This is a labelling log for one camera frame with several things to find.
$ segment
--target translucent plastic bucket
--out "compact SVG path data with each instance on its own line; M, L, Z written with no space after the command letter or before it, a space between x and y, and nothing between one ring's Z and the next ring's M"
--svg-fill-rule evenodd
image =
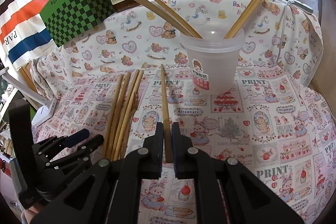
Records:
M195 88L207 95L227 92L232 87L239 51L245 43L244 31L241 29L234 38L223 39L230 29L228 26L207 24L201 27L196 30L203 39L180 35Z

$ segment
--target tablecloth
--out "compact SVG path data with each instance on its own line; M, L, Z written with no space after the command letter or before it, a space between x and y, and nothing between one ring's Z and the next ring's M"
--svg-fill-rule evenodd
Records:
M212 24L233 25L250 0L164 2L197 30L210 28ZM239 65L271 68L278 63L287 74L307 86L322 57L321 28L316 16L307 15L295 6L287 7L287 11L284 7L279 0L264 0L259 5L244 26L246 42ZM138 6L110 16L63 47L55 47L36 61L31 74L37 90L52 97L88 76L188 62L179 31L147 8Z
M278 65L245 68L240 64L232 88L213 96L195 88L187 64L165 68L169 113L181 133L214 158L236 157L306 223L312 223L336 184L336 128L324 98ZM118 75L78 80L59 95L53 118L36 128L35 140L71 135L82 128L91 135L104 134ZM159 68L145 69L127 153L140 148L162 120L160 77ZM66 149L61 155L70 152ZM100 152L101 148L94 153L93 162ZM196 223L192 180L177 180L173 165L163 166L159 181L143 181L138 222Z

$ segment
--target checkered box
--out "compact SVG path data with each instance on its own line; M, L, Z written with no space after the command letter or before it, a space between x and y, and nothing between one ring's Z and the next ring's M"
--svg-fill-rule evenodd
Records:
M58 47L113 14L110 0L49 0L41 18Z

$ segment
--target white stand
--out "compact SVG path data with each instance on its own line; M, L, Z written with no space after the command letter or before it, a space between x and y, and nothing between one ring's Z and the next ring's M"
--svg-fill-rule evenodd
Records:
M42 105L42 107L40 107L37 110L33 120L31 121L31 124L33 126L38 127L39 125L43 124L46 120L50 119L53 116L56 106L56 98L48 100L43 96L41 96L40 94L32 91L30 88L28 88L27 86L16 80L14 77L10 76L9 73L7 72L8 69L9 68L7 67L4 68L3 70L0 70L0 76L2 76L2 78L4 78L8 83L13 85L23 94L27 95L29 98L34 99L36 102Z

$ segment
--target metal bolt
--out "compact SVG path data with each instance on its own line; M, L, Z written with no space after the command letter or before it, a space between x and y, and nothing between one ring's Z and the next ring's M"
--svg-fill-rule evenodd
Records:
M108 159L101 159L99 162L98 162L98 165L100 167L105 167L107 166L108 164L110 163L110 161Z
M227 163L230 165L236 165L238 163L238 160L236 158L228 158Z
M188 153L189 154L197 154L198 153L198 149L196 147L189 147L188 148Z
M139 153L140 155L146 155L148 152L149 152L148 149L145 148L145 147L142 147L142 148L140 148L140 149L138 150L138 153Z

